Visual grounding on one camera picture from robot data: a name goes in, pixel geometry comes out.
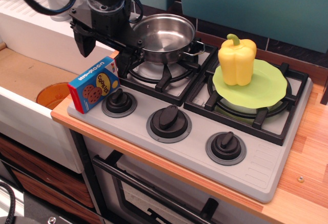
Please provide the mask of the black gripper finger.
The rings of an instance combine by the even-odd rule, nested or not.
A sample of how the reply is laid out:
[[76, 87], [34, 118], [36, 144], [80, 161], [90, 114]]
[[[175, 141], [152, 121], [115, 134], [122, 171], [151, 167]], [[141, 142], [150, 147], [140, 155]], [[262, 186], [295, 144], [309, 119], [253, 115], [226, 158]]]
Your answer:
[[94, 34], [88, 30], [85, 30], [78, 24], [73, 26], [73, 32], [75, 42], [81, 55], [83, 57], [88, 57], [96, 45]]
[[118, 74], [120, 78], [126, 78], [129, 70], [136, 67], [137, 56], [130, 50], [123, 50], [118, 55]]

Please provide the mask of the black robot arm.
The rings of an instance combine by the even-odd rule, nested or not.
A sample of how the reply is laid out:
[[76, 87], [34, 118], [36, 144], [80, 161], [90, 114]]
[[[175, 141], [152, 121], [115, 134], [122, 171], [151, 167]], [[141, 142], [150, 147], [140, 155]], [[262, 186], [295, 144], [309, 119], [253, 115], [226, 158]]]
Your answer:
[[48, 16], [68, 12], [75, 42], [82, 56], [93, 51], [96, 42], [117, 51], [118, 75], [126, 78], [140, 61], [143, 42], [132, 29], [132, 24], [141, 21], [142, 16], [131, 19], [131, 2], [141, 8], [139, 0], [86, 0], [76, 7], [77, 0], [69, 0], [59, 9], [48, 9], [35, 0], [24, 0], [33, 10]]

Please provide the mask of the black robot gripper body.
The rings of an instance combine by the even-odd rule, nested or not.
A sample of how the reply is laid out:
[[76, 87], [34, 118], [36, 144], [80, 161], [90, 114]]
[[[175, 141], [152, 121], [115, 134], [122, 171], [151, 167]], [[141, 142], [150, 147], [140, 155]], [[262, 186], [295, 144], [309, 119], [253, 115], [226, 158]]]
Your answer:
[[100, 42], [115, 50], [125, 49], [135, 52], [143, 47], [139, 36], [130, 25], [131, 0], [124, 0], [121, 6], [113, 11], [97, 11], [87, 2], [69, 10], [72, 17], [71, 28], [76, 24], [94, 34]]

